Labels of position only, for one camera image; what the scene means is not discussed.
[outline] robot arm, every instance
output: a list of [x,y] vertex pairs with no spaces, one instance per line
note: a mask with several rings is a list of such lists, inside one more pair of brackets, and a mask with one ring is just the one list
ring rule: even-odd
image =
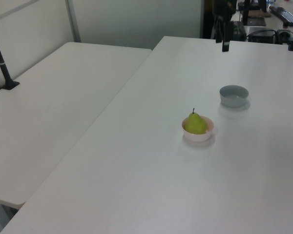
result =
[[229,51],[230,40],[233,37],[233,22],[230,21],[236,11],[237,0],[213,0],[213,14],[216,43],[223,42],[222,51]]

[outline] white wall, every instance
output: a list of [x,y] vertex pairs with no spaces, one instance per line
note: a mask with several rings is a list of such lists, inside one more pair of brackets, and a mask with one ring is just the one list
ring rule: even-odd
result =
[[69,41],[65,0],[39,0],[0,19],[0,50],[12,79]]
[[200,36],[201,0],[69,2],[81,42],[153,49],[163,36]]

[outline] gray bowl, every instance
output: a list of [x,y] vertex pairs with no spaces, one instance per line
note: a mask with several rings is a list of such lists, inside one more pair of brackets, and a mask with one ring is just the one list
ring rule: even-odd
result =
[[228,85],[219,91],[221,103],[229,107],[245,105],[249,92],[246,88],[238,85]]

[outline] white table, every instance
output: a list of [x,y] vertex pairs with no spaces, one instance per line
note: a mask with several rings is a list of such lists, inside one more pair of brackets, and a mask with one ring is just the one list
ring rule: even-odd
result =
[[0,90],[0,203],[28,200],[149,53],[67,43]]
[[[284,1],[284,0],[277,0],[273,3],[276,7],[283,7],[286,11],[293,14],[293,0]],[[262,28],[272,28],[273,30],[278,30],[282,28],[283,21],[280,20],[277,16],[271,13],[271,17],[265,18],[266,26],[244,26],[247,35],[249,34],[250,27],[262,27]],[[239,13],[237,12],[232,16],[232,21],[239,21]]]
[[[206,142],[183,137],[193,107]],[[293,52],[164,37],[2,231],[45,233],[293,234]]]

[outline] green pear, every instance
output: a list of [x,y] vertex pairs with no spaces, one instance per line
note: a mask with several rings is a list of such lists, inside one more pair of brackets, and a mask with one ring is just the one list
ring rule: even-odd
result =
[[206,122],[194,112],[189,115],[188,121],[185,124],[185,130],[192,134],[204,134],[207,129]]

